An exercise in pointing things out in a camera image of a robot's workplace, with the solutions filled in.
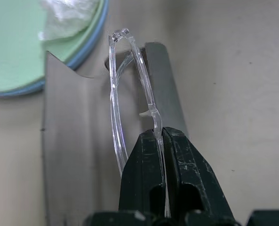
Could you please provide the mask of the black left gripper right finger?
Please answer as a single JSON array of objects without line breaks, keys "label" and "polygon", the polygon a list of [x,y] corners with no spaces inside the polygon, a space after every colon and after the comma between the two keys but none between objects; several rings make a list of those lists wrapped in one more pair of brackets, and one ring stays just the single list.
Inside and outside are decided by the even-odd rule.
[{"label": "black left gripper right finger", "polygon": [[213,169],[180,130],[162,131],[171,216],[183,219],[199,210],[208,216],[233,219]]}]

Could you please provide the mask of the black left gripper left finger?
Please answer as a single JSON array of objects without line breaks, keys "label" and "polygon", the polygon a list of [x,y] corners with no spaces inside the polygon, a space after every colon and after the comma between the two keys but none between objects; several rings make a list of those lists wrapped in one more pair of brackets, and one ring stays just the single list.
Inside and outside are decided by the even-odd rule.
[{"label": "black left gripper left finger", "polygon": [[119,210],[164,216],[165,182],[152,130],[141,133],[121,177]]}]

